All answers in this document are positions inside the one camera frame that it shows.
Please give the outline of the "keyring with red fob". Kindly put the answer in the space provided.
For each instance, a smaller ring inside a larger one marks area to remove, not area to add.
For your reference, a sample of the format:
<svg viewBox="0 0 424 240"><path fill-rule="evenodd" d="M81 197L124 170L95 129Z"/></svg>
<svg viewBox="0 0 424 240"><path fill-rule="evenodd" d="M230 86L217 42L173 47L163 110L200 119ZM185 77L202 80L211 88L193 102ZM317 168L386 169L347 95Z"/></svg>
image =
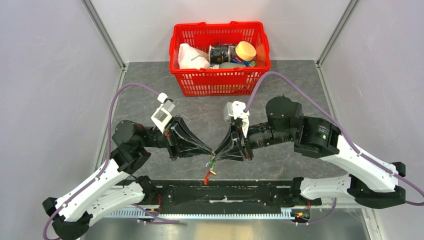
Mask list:
<svg viewBox="0 0 424 240"><path fill-rule="evenodd" d="M210 179L210 176L211 175L216 175L216 173L213 171L213 169L214 168L209 168L208 167L208 163L205 165L205 167L207 168L207 172L206 172L206 174L205 174L205 177L204 177L204 179L203 179L203 184L204 185L208 185L208 183L209 183L209 179Z"/></svg>

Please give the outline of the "green capped key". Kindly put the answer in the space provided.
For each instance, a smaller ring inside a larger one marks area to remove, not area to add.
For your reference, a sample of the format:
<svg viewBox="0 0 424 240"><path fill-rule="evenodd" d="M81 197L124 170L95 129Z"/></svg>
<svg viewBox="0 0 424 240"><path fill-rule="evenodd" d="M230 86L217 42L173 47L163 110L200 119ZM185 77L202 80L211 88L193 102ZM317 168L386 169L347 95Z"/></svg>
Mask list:
<svg viewBox="0 0 424 240"><path fill-rule="evenodd" d="M210 158L210 161L209 161L207 167L210 168L210 169L213 169L214 166L216 165L216 162L217 162L216 157L215 156L212 156Z"/></svg>

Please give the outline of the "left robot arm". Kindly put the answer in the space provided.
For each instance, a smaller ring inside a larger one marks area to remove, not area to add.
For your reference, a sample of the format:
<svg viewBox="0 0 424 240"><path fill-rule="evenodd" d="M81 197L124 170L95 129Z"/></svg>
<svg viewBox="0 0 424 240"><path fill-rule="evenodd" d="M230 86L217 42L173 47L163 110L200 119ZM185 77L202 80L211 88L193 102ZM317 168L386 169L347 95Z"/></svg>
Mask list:
<svg viewBox="0 0 424 240"><path fill-rule="evenodd" d="M42 205L58 239L76 240L104 216L129 205L152 204L157 191L150 178L140 177L122 190L108 194L131 177L150 158L147 148L166 149L171 160L212 155L213 150L195 136L179 116L152 117L153 126L130 120L119 122L110 135L116 144L104 163L86 180L62 197L49 197Z"/></svg>

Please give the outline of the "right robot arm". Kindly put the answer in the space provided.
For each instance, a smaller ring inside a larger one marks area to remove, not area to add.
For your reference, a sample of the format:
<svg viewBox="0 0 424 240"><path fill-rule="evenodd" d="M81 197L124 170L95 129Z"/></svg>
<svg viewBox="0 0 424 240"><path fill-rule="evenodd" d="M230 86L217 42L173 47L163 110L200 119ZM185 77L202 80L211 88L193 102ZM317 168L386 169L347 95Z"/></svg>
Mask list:
<svg viewBox="0 0 424 240"><path fill-rule="evenodd" d="M226 104L224 117L230 126L210 158L210 169L220 160L247 161L254 157L255 149L292 142L296 153L346 171L330 178L295 177L288 190L289 200L295 205L322 198L353 199L372 209L406 203L406 191L398 182L405 175L403 163L365 159L353 150L337 126L323 118L305 116L302 105L285 96L267 102L264 123L249 125L243 107L239 101Z"/></svg>

